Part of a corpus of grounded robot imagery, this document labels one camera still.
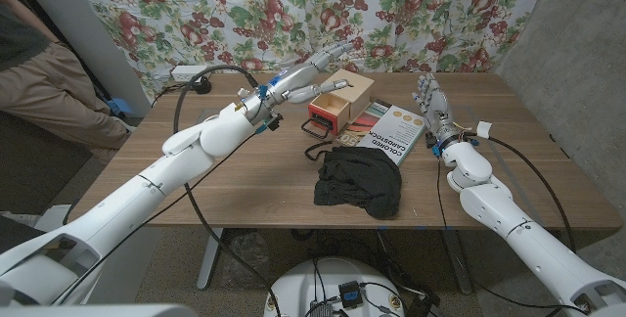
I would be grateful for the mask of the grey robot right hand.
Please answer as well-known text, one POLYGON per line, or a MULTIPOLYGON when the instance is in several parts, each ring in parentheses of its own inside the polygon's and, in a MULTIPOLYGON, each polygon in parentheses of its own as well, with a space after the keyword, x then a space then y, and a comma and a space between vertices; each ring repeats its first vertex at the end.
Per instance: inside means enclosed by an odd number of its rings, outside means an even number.
POLYGON ((442 152, 459 142, 461 129, 454 124, 448 99, 433 74, 420 75, 417 85, 418 91, 412 97, 425 118, 426 128, 436 139, 434 147, 442 152))

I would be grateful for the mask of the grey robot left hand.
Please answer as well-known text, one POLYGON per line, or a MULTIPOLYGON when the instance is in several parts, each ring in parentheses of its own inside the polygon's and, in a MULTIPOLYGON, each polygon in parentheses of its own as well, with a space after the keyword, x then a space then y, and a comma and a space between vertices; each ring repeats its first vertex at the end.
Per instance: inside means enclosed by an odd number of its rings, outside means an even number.
POLYGON ((349 83, 344 78, 324 82, 321 85, 313 84, 312 80, 330 61, 352 49, 352 43, 337 43, 324 47, 304 63, 283 70, 266 84, 256 87, 237 104, 237 110, 242 110, 247 120, 255 125, 268 117, 275 106, 285 101, 299 104, 321 94, 347 87, 349 83))

